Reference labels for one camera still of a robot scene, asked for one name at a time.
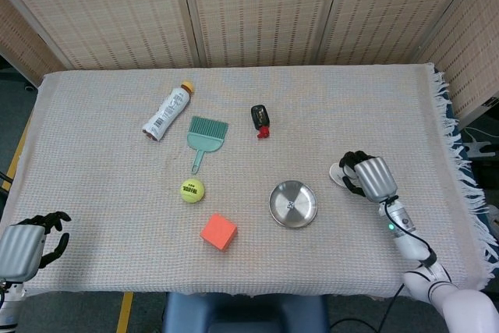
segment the red block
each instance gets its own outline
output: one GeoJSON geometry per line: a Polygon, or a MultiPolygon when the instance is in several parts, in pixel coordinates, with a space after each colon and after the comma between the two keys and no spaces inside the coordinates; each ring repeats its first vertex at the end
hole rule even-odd
{"type": "Polygon", "coordinates": [[[228,245],[237,234],[237,226],[224,218],[221,214],[214,214],[201,232],[201,238],[226,251],[228,245]]]}

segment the yellow tennis ball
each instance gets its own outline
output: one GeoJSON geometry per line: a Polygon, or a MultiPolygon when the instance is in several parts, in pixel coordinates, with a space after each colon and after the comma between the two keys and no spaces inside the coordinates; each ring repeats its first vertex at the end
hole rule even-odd
{"type": "Polygon", "coordinates": [[[204,186],[197,179],[187,179],[180,186],[180,195],[188,203],[196,203],[203,199],[204,186]]]}

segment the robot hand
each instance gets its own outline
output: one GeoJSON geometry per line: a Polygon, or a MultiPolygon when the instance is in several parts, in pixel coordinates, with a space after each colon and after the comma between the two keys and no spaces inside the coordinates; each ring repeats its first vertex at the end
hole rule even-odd
{"type": "Polygon", "coordinates": [[[4,231],[0,239],[0,333],[16,331],[26,298],[23,283],[31,280],[38,269],[59,259],[68,246],[69,233],[64,233],[57,247],[43,255],[47,235],[52,228],[61,232],[63,221],[71,218],[58,211],[28,218],[4,231]]]}
{"type": "Polygon", "coordinates": [[[411,295],[431,303],[444,317],[451,333],[499,331],[499,314],[492,301],[476,290],[459,290],[437,261],[430,244],[421,238],[404,206],[398,201],[397,185],[382,158],[362,151],[347,152],[331,166],[330,177],[352,193],[378,203],[379,215],[388,220],[400,254],[420,266],[403,275],[411,295]]]}

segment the brush handle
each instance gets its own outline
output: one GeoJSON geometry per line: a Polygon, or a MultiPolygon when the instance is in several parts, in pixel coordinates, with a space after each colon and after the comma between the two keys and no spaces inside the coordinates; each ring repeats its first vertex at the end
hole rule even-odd
{"type": "Polygon", "coordinates": [[[200,165],[201,165],[201,161],[203,160],[203,155],[204,155],[203,150],[198,150],[196,152],[196,158],[194,159],[194,162],[193,162],[193,169],[191,170],[193,175],[195,175],[197,173],[197,171],[200,170],[200,165]]]}

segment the tablecloth fringe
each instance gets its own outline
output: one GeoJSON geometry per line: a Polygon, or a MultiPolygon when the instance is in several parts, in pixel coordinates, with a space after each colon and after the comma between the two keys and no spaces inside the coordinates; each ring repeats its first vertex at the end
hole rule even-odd
{"type": "MultiPolygon", "coordinates": [[[[448,156],[451,159],[450,164],[454,165],[453,169],[459,181],[458,184],[462,197],[468,206],[469,214],[472,216],[485,269],[489,273],[488,277],[494,278],[493,271],[499,268],[497,240],[490,234],[489,228],[478,216],[479,214],[486,214],[488,212],[485,195],[482,189],[476,185],[475,180],[466,175],[467,172],[471,172],[471,161],[461,156],[464,146],[462,145],[461,134],[455,132],[458,120],[448,117],[448,106],[451,106],[451,101],[448,99],[448,83],[445,83],[443,73],[435,73],[434,82],[434,99],[436,100],[437,110],[439,111],[441,125],[444,130],[444,140],[447,145],[448,156]]],[[[484,288],[486,284],[484,282],[480,288],[484,288]]]]}

